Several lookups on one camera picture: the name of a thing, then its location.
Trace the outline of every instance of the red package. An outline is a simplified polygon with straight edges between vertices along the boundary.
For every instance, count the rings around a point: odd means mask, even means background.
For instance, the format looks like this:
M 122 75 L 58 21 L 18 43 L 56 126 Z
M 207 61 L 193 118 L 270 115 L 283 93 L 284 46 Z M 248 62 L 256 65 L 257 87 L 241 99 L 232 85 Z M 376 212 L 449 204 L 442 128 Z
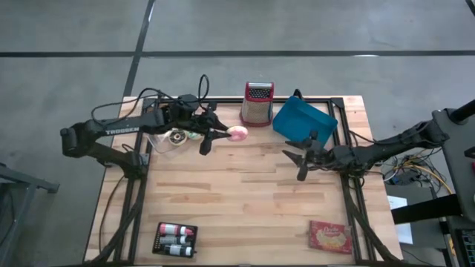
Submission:
M 351 254 L 351 227 L 310 221 L 310 248 Z

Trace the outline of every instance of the black metal frame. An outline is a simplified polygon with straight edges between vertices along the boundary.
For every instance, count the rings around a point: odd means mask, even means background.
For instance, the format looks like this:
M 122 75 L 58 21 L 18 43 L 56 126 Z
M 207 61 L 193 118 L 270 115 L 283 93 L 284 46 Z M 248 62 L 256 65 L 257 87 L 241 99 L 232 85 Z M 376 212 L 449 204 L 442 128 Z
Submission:
M 240 104 L 243 101 L 242 97 L 217 97 L 217 98 L 210 98 L 210 99 L 205 99 L 203 102 L 207 103 L 208 101 L 212 100 L 213 102 L 216 102 L 218 104 Z M 285 103 L 287 98 L 275 98 L 274 103 Z M 150 102 L 153 102 L 153 99 L 145 99 L 144 103 L 142 105 L 142 111 L 141 113 L 145 113 L 146 108 L 150 105 Z M 341 125 L 343 128 L 343 135 L 344 139 L 347 145 L 351 145 L 351 138 L 350 138 L 350 127 L 348 125 L 347 121 L 347 115 L 344 107 L 344 101 L 342 98 L 306 98 L 306 102 L 308 103 L 319 103 L 319 104 L 326 104 L 328 107 L 329 115 L 332 118 L 336 119 L 335 115 L 335 110 L 334 108 L 338 108 L 338 111 L 340 113 L 341 117 Z M 333 132 L 333 142 L 334 145 L 340 145 L 340 139 L 339 139 L 339 132 L 338 130 Z M 141 144 L 143 140 L 143 133 L 139 132 L 137 134 L 136 140 L 135 140 L 135 147 L 134 150 L 137 153 L 140 153 L 141 150 Z M 146 148 L 145 148 L 145 154 L 148 154 L 148 162 L 147 162 L 147 173 L 148 173 L 148 167 L 149 167 L 149 162 L 151 158 L 151 152 L 152 152 L 152 146 L 150 142 L 147 142 Z M 135 181 L 136 180 L 129 180 L 127 184 L 127 188 L 125 191 L 125 198 L 124 198 L 124 203 L 122 205 L 122 215 L 121 215 L 121 220 L 120 223 L 122 224 L 124 222 L 125 217 L 127 217 L 129 209 L 131 207 L 131 198 L 132 194 L 134 193 L 134 187 L 135 187 Z M 116 250 L 114 252 L 114 263 L 126 263 L 126 264 L 134 264 L 135 260 L 135 254 L 137 251 L 137 241 L 139 237 L 139 229 L 140 229 L 140 220 L 142 216 L 142 207 L 143 207 L 143 202 L 145 199 L 145 188 L 146 188 L 146 183 L 147 183 L 147 177 L 145 179 L 141 179 L 139 181 L 139 192 L 137 195 L 137 201 L 139 201 L 139 207 L 140 210 L 138 214 L 134 218 L 134 225 L 132 226 L 132 233 L 131 233 L 131 243 L 129 246 L 129 251 L 128 251 L 128 256 L 127 260 L 122 260 L 122 248 L 123 248 L 123 242 L 124 239 L 122 238 L 119 242 L 119 244 L 116 247 Z M 363 191 L 361 188 L 361 184 L 359 181 L 354 182 L 354 190 L 356 192 L 356 199 L 357 199 L 357 204 L 358 208 L 363 216 L 363 218 L 367 221 L 367 211 L 366 211 L 366 205 L 364 203 L 364 197 L 363 197 Z M 341 175 L 341 187 L 344 192 L 350 193 L 350 186 L 349 186 L 349 180 L 347 177 Z M 352 242 L 353 242 L 353 255 L 354 259 L 356 260 L 362 260 L 362 255 L 361 255 L 361 248 L 360 248 L 360 243 L 358 240 L 358 232 L 356 228 L 356 223 L 355 223 L 355 218 L 353 215 L 348 211 L 348 199 L 344 198 L 345 201 L 345 207 L 347 208 L 347 219 L 348 223 L 352 227 Z M 373 244 L 370 242 L 370 240 L 366 237 L 365 238 L 365 244 L 366 244 L 366 249 L 368 252 L 368 257 L 369 260 L 374 261 L 376 260 L 376 254 L 374 251 Z
M 5 236 L 6 239 L 2 247 L 0 247 L 0 266 L 10 266 L 13 250 L 18 242 L 20 230 L 24 224 L 33 197 L 35 196 L 36 189 L 42 188 L 50 194 L 55 194 L 58 191 L 59 184 L 38 179 L 19 171 L 14 171 L 3 164 L 0 164 L 0 178 L 4 179 L 4 182 L 0 182 L 0 200 L 2 200 L 7 191 L 12 188 L 24 189 L 24 195 L 22 200 L 18 203 L 19 208 L 18 211 L 15 212 L 13 224 L 11 228 L 7 230 L 7 236 Z

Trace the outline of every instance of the metal bar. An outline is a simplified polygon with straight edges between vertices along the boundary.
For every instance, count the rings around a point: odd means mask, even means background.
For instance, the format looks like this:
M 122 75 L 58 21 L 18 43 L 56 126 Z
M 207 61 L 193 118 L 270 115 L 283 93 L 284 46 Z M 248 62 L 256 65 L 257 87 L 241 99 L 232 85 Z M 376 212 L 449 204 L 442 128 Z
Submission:
M 7 210 L 7 208 L 3 208 L 3 201 L 7 197 L 7 191 L 9 188 L 10 183 L 1 183 L 0 182 L 0 223 L 1 220 L 3 219 L 4 213 Z
M 20 235 L 20 229 L 26 220 L 30 204 L 33 201 L 33 197 L 35 196 L 36 185 L 30 184 L 26 186 L 25 190 L 26 191 L 24 193 L 23 201 L 20 204 L 20 209 L 16 212 L 16 217 L 13 220 L 12 228 L 10 232 L 7 233 L 7 238 L 4 241 L 2 248 L 4 253 L 0 254 L 0 266 L 10 266 L 10 258 L 13 254 L 13 249 L 16 247 L 16 243 Z
M 449 117 L 452 122 L 459 123 L 475 114 L 475 99 L 452 111 Z
M 343 126 L 344 141 L 347 143 L 347 145 L 351 146 L 350 126 L 348 125 L 347 112 L 344 107 L 339 107 L 339 108 L 340 108 L 341 124 Z M 354 179 L 353 181 L 354 181 L 356 200 L 358 202 L 359 210 L 361 212 L 361 215 L 363 216 L 363 219 L 369 222 L 368 214 L 366 210 L 366 204 L 364 203 L 363 188 L 361 187 L 361 183 L 359 182 L 359 179 L 358 180 Z M 369 260 L 376 260 L 376 253 L 374 251 L 373 244 L 371 243 L 371 240 L 367 235 L 364 236 L 364 243 L 366 244 Z
M 411 223 L 418 220 L 459 216 L 462 214 L 456 194 L 408 205 L 391 210 L 395 224 Z
M 277 103 L 277 104 L 283 104 L 285 101 L 288 100 L 287 98 L 274 98 L 272 100 L 272 103 Z M 329 101 L 328 98 L 321 98 L 321 97 L 310 97 L 310 98 L 305 98 L 305 102 L 308 103 L 321 103 L 321 104 L 327 104 Z M 172 101 L 170 99 L 162 99 L 162 103 L 171 103 Z M 208 98 L 208 99 L 203 99 L 202 103 L 210 103 L 210 102 L 216 102 L 218 104 L 239 104 L 243 102 L 243 97 L 214 97 L 214 98 Z
M 149 106 L 149 104 L 146 103 L 146 100 L 155 101 L 155 99 L 145 99 L 142 103 L 142 113 L 145 113 L 147 111 L 147 107 Z M 140 233 L 140 221 L 142 219 L 143 202 L 145 201 L 145 190 L 147 188 L 148 167 L 150 166 L 151 150 L 152 150 L 152 146 L 150 142 L 147 142 L 147 146 L 145 149 L 145 154 L 149 155 L 147 165 L 145 167 L 147 175 L 145 175 L 144 178 L 140 180 L 140 186 L 139 186 L 139 191 L 138 191 L 137 200 L 136 200 L 139 203 L 139 208 L 138 208 L 139 211 L 137 213 L 137 216 L 135 217 L 134 225 L 132 226 L 131 245 L 128 250 L 127 260 L 130 261 L 131 263 L 135 261 L 135 254 L 137 252 L 137 241 L 139 239 L 139 233 Z
M 137 137 L 135 138 L 135 145 L 134 145 L 134 150 L 137 153 L 140 153 L 140 146 L 142 144 L 142 139 L 143 139 L 143 132 L 137 133 Z M 127 181 L 127 188 L 125 190 L 124 203 L 122 204 L 122 214 L 120 215 L 119 225 L 122 225 L 124 223 L 125 218 L 127 217 L 128 212 L 130 211 L 132 194 L 134 193 L 134 183 L 135 183 L 135 180 L 133 179 L 129 179 Z M 119 242 L 117 243 L 117 246 L 114 252 L 114 261 L 122 260 L 123 245 L 124 245 L 124 237 L 121 237 L 119 239 Z
M 475 13 L 471 0 L 465 0 Z M 0 58 L 134 57 L 135 51 L 0 52 Z M 475 56 L 475 50 L 242 50 L 144 51 L 140 58 L 325 57 L 325 56 Z
M 335 111 L 333 110 L 333 102 L 330 99 L 328 99 L 327 104 L 328 104 L 328 114 L 333 119 L 335 119 Z M 333 135 L 333 142 L 335 143 L 335 145 L 340 145 L 340 136 L 338 134 L 338 129 L 336 131 L 333 131 L 332 135 Z M 341 179 L 341 189 L 344 192 L 343 194 L 350 194 L 350 187 L 347 183 L 348 177 L 345 177 L 344 175 L 340 174 L 340 179 Z M 347 202 L 346 197 L 344 197 L 344 204 L 346 207 L 348 223 L 351 226 L 352 243 L 353 243 L 353 249 L 355 250 L 355 260 L 361 260 L 362 255 L 361 255 L 361 248 L 359 246 L 358 231 L 356 230 L 355 218 L 353 218 L 353 215 L 348 210 L 349 203 Z
M 472 0 L 465 0 L 465 3 L 467 3 L 468 8 L 470 8 L 472 15 L 475 16 L 475 4 L 472 2 Z
M 216 50 L 144 51 L 146 58 L 232 57 L 325 57 L 325 56 L 475 56 L 475 50 Z
M 452 253 L 449 252 L 449 248 L 443 248 L 443 249 L 441 249 L 441 251 L 442 251 L 442 255 L 444 256 L 445 266 L 446 267 L 455 266 L 452 263 Z
M 123 96 L 130 96 L 132 93 L 132 88 L 134 86 L 135 76 L 137 75 L 137 70 L 140 62 L 140 53 L 143 50 L 143 45 L 145 44 L 145 38 L 147 36 L 148 26 L 150 25 L 150 18 L 153 12 L 155 5 L 155 0 L 148 0 L 147 7 L 145 8 L 145 14 L 143 16 L 142 27 L 140 28 L 139 38 L 137 40 L 137 45 L 135 46 L 134 58 L 132 59 L 131 68 L 128 72 L 127 81 L 125 82 Z M 138 133 L 135 139 L 134 150 L 137 153 L 140 153 L 140 146 L 142 144 L 143 133 Z M 134 192 L 134 181 L 127 181 L 127 189 L 125 190 L 124 204 L 122 205 L 122 215 L 120 217 L 120 225 L 127 217 L 131 206 L 131 198 Z M 117 243 L 116 250 L 114 252 L 114 260 L 121 260 L 122 257 L 122 247 L 124 243 L 124 238 L 120 238 Z
M 59 188 L 59 184 L 31 177 L 30 175 L 14 171 L 10 168 L 4 167 L 3 165 L 0 165 L 0 177 L 14 182 L 26 182 L 35 185 L 36 187 L 43 188 L 47 190 L 48 193 L 56 193 Z

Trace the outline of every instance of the metal stand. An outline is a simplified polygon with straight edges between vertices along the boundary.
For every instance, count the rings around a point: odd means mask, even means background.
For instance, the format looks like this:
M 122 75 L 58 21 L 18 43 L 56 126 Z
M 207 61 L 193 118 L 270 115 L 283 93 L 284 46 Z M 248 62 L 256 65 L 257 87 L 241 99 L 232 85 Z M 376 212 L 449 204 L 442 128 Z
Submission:
M 12 219 L 11 226 L 5 233 L 6 235 L 0 237 L 2 239 L 5 238 L 3 244 L 0 244 L 0 267 L 10 266 L 13 249 L 16 247 L 18 242 L 20 230 L 27 216 L 30 204 L 33 201 L 33 197 L 35 196 L 36 189 L 42 188 L 48 193 L 54 194 L 58 191 L 59 184 L 31 177 L 27 174 L 11 170 L 7 168 L 7 166 L 0 164 L 0 203 L 5 203 L 7 201 L 7 194 L 11 194 L 11 192 L 8 191 L 13 187 L 22 188 L 24 190 L 24 196 L 20 202 L 11 203 L 12 205 L 17 204 L 17 208 L 15 214 L 12 213 L 15 217 Z M 5 214 L 6 212 L 0 210 L 0 215 Z
M 459 200 L 456 194 L 439 197 L 434 200 L 395 208 L 391 211 L 395 224 L 411 223 L 418 220 L 461 215 Z

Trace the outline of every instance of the white paper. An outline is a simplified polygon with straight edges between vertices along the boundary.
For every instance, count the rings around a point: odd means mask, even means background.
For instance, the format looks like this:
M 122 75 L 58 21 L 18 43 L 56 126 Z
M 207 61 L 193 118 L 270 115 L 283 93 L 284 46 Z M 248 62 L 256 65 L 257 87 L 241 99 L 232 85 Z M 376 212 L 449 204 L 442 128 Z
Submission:
M 387 196 L 387 200 L 389 200 L 389 206 L 391 207 L 391 209 L 407 206 L 407 199 L 403 197 Z M 396 225 L 396 232 L 398 234 L 398 240 L 400 243 L 413 243 L 413 235 L 410 231 L 410 223 Z

